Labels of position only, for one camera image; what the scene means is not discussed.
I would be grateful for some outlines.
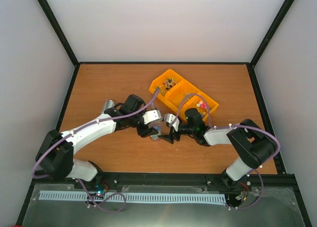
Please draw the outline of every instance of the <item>silver cylinder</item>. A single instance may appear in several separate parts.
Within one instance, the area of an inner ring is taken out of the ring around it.
[[[105,110],[114,107],[114,102],[112,100],[108,100],[104,103],[103,109],[101,110],[101,113],[104,113]]]

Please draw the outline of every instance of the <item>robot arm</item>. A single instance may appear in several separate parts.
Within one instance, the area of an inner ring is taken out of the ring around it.
[[[216,144],[231,144],[239,157],[222,173],[222,182],[227,189],[231,189],[244,175],[257,169],[276,150],[277,145],[263,133],[239,127],[213,129],[205,125],[201,114],[196,108],[185,112],[187,123],[175,122],[173,114],[166,114],[164,122],[170,126],[169,135],[159,138],[170,143],[179,141],[181,135],[188,135],[203,146]],[[259,128],[252,120],[246,119],[240,125]]]
[[[40,163],[40,166],[53,181],[60,181],[66,177],[91,181],[101,169],[93,162],[83,162],[73,159],[74,154],[81,148],[104,135],[129,127],[137,128],[137,133],[141,137],[148,137],[158,133],[154,128],[148,127],[148,124],[152,121],[161,119],[161,114],[157,110],[144,110],[130,117],[105,121],[107,118],[134,113],[141,108],[142,104],[144,104],[144,101],[141,98],[136,95],[130,95],[124,104],[120,103],[114,106],[112,103],[100,116],[84,125],[62,133],[56,130],[50,131],[41,145],[36,156],[36,161],[52,144],[63,137],[70,136],[55,150],[48,153]]]

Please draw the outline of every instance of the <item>gray wall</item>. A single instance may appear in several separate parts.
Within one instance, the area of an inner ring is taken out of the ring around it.
[[[36,0],[0,0],[0,226],[15,224],[73,66]]]
[[[284,0],[48,0],[79,61],[250,61]]]
[[[281,153],[317,226],[317,0],[295,0],[256,73]]]

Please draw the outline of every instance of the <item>black frame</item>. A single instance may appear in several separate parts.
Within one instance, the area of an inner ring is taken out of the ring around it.
[[[262,54],[264,53],[266,47],[268,46],[269,42],[271,41],[273,35],[277,31],[279,25],[281,24],[282,20],[284,19],[286,13],[288,12],[289,8],[291,7],[294,0],[285,0],[283,5],[281,6],[279,12],[277,13],[275,19],[273,20],[269,30],[267,31],[265,37],[263,38],[259,48],[257,49],[254,57],[250,62],[78,62],[70,44],[68,43],[57,19],[55,18],[47,0],[38,0],[41,8],[43,9],[46,17],[48,18],[49,22],[51,23],[53,29],[56,32],[60,42],[62,43],[65,51],[67,52],[70,60],[74,65],[74,72],[73,76],[70,81],[70,85],[68,87],[66,97],[62,106],[62,110],[60,112],[60,116],[58,118],[56,124],[56,130],[60,129],[67,104],[76,80],[76,76],[81,64],[245,64],[248,69],[248,73],[250,76],[250,81],[252,83],[252,87],[255,93],[255,97],[258,103],[258,107],[260,110],[260,114],[263,120],[264,128],[267,132],[274,135],[274,131],[272,128],[271,121],[268,116],[268,112],[264,103],[264,99],[259,87],[259,83],[257,80],[257,76],[255,73],[255,67],[258,63],[259,59],[261,58]],[[262,175],[264,180],[264,185],[268,187],[292,187],[298,202],[298,205],[301,210],[301,214],[304,219],[304,223],[307,227],[312,226],[305,204],[303,202],[302,195],[300,193],[299,187],[297,185],[297,181],[293,174],[287,174],[286,169],[283,163],[283,159],[281,154],[279,153],[276,157],[274,157],[274,163],[276,166],[276,170],[278,174],[265,174]],[[123,173],[123,172],[105,172],[105,174],[109,177],[110,180],[116,179],[117,184],[114,184],[112,188],[117,189],[123,185],[185,185],[185,186],[206,186],[208,187],[207,180],[209,177],[218,176],[219,174],[173,174],[173,173]],[[251,175],[250,181],[254,185],[260,185],[259,179],[257,175]],[[20,215],[18,217],[16,225],[22,225],[24,216],[26,214],[26,210],[34,190],[34,186],[37,183],[51,183],[49,179],[33,179],[28,193],[26,195],[25,201],[23,203]],[[73,180],[65,180],[62,183],[74,183]],[[223,189],[219,189],[220,193],[227,193]]]

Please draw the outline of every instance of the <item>wooden table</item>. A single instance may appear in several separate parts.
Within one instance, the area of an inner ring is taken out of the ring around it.
[[[148,102],[149,86],[169,68],[179,73],[220,105],[212,116],[217,126],[252,119],[263,128],[245,65],[82,64],[70,96],[61,131],[96,118],[106,99],[124,102],[135,94]],[[170,113],[158,99],[162,115]],[[238,157],[231,145],[203,147],[182,136],[174,145],[141,138],[136,129],[106,135],[80,150],[75,158],[95,162],[103,171],[221,173]],[[273,160],[261,173],[276,174]]]

